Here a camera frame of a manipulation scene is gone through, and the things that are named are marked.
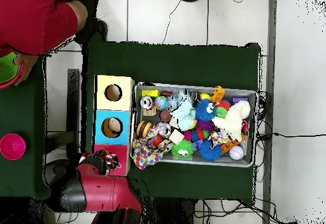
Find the person's hand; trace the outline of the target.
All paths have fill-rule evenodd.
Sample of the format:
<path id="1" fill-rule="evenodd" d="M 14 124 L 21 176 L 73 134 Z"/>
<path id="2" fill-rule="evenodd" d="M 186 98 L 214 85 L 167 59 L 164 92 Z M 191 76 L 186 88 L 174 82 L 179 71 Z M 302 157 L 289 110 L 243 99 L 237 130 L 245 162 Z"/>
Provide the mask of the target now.
<path id="1" fill-rule="evenodd" d="M 33 66 L 35 65 L 35 63 L 37 62 L 38 59 L 39 59 L 39 57 L 36 55 L 26 55 L 26 54 L 22 54 L 22 53 L 17 54 L 17 57 L 15 59 L 15 64 L 16 65 L 22 64 L 23 69 L 22 69 L 19 79 L 15 83 L 15 86 L 18 86 L 20 83 L 22 83 L 23 81 L 25 81 L 27 79 Z"/>

